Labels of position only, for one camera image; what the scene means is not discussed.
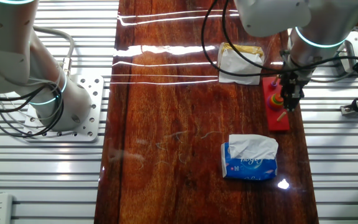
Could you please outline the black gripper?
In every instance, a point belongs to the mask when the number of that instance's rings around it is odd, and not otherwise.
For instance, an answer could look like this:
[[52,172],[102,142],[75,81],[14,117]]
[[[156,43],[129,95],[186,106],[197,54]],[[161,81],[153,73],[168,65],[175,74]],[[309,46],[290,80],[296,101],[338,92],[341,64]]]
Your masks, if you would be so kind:
[[301,100],[301,83],[295,72],[288,72],[280,75],[280,85],[283,106],[285,109],[294,111]]

